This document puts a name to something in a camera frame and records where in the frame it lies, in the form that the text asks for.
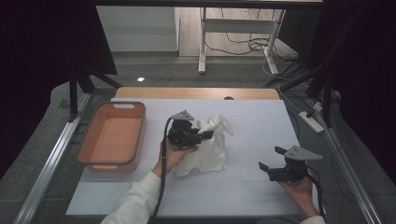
power strip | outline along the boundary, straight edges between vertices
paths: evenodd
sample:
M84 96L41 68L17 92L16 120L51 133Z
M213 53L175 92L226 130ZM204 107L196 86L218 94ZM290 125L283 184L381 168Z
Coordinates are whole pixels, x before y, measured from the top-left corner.
M312 117L311 117L311 118L307 117L305 111L303 111L303 112L301 112L300 114L298 114L298 116L300 116L300 118L301 118L303 121L305 121L305 123L306 123L307 125L309 125L309 127L311 127L311 128L315 131L315 133L321 133L321 132L323 132L323 130L324 130L323 127L320 126L320 124L318 124L317 121L314 120Z

white sleeve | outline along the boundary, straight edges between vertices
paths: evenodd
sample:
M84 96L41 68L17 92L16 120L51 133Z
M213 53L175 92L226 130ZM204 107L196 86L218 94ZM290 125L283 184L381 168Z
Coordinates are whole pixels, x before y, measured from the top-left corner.
M134 182L114 206L102 224L147 224L158 201L161 179L148 171L139 182Z
M309 217L306 220L300 222L300 224L326 224L324 218L321 216Z

gray floor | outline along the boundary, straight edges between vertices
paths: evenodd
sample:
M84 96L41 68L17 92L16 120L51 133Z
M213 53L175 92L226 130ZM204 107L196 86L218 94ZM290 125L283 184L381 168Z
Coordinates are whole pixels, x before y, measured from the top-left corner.
M196 59L180 58L116 58L119 75L111 76L125 86L167 86L167 87L241 87L262 88L272 77L262 70L262 60L254 59L224 59L208 60L207 74L197 75ZM279 63L280 69L286 64ZM138 77L145 77L145 82L137 82ZM95 80L100 88L109 88L100 80ZM296 87L293 93L304 97L304 86ZM73 136L61 164L49 184L45 196L39 205L32 223L99 223L102 217L67 217L65 210L73 196L83 166L76 161L78 144L87 126L87 120L95 105L108 100L115 90L101 91L93 97L85 119L79 125ZM306 105L298 97L285 92L288 99L302 110ZM68 86L64 84L52 92L51 105L42 119L34 135L25 149L0 181L0 223L12 223L18 214L24 199L41 171L48 155L55 145L68 119ZM294 116L298 113L286 103ZM323 134L314 133L300 119L290 115L296 134L302 147L314 150L325 160L310 162L321 177L323 188L323 204L328 213L328 223L365 223L355 196L351 193L348 183L340 171L334 155ZM396 223L394 204L396 204L396 189L380 166L376 163L370 151L349 129L338 112L338 102L332 105L333 130L339 134L342 146L351 160L361 183L369 193L375 208L383 223ZM232 219L171 219L162 223L290 223L298 222L297 217L271 218L232 218Z

wooden panel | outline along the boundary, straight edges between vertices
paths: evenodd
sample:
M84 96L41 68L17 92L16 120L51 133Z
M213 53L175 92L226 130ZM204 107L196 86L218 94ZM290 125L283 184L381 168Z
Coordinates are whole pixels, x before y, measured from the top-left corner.
M273 89L122 87L116 98L278 100Z

